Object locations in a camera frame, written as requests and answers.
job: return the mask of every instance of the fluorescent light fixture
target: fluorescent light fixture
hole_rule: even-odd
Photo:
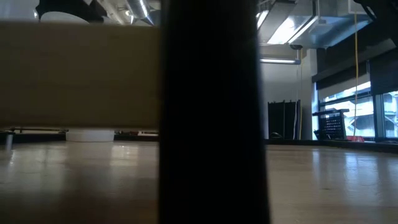
[[[315,16],[314,18],[311,19],[310,22],[307,23],[303,28],[301,28],[289,41],[288,43],[292,43],[295,41],[298,37],[300,37],[308,28],[311,27],[311,25],[318,20],[318,16]]]
[[[284,44],[294,35],[294,20],[290,17],[278,27],[274,35],[268,40],[267,44]]]
[[[261,63],[281,63],[288,65],[300,65],[300,60],[286,60],[286,59],[276,59],[276,58],[261,58]]]
[[[256,15],[257,18],[257,29],[260,28],[260,26],[262,25],[262,23],[264,22],[264,20],[266,19],[267,15],[268,15],[268,10],[262,11],[259,14]]]

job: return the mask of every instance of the pipe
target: pipe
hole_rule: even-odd
[[[149,16],[150,7],[147,0],[127,0],[127,6],[135,18],[145,19]]]

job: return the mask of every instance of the yellow rope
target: yellow rope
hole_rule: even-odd
[[[358,29],[356,27],[357,20],[356,20],[356,8],[354,12],[354,23],[355,23],[355,67],[356,67],[356,83],[355,83],[355,111],[354,111],[354,136],[356,132],[356,104],[358,102],[358,75],[359,75],[359,68],[358,68]]]
[[[301,48],[301,58],[300,58],[300,66],[301,66],[301,88],[300,88],[300,97],[302,98],[302,94],[303,94],[303,48]],[[303,106],[302,106],[302,102],[300,102],[300,134],[298,136],[298,139],[301,140],[301,130],[303,127]]]

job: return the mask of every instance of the white wall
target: white wall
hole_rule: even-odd
[[[303,107],[302,139],[315,137],[312,127],[312,108],[317,106],[313,105],[315,85],[311,81],[312,75],[317,73],[317,51],[315,49],[307,50],[307,56],[302,62],[302,71],[301,82],[301,65],[261,64],[266,138],[268,137],[267,102],[296,101],[297,98],[302,100]]]

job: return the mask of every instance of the white object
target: white object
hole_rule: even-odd
[[[7,139],[6,139],[6,151],[11,152],[12,149],[12,139],[14,135],[13,134],[8,134]]]
[[[262,58],[260,59],[262,63],[284,63],[284,64],[295,64],[296,60],[284,60],[284,59],[273,59],[273,58]]]
[[[37,22],[39,0],[0,0],[0,19]]]
[[[41,22],[67,22],[89,24],[84,19],[64,12],[46,12],[40,19]]]
[[[74,142],[111,142],[114,131],[108,129],[69,129],[67,141]]]

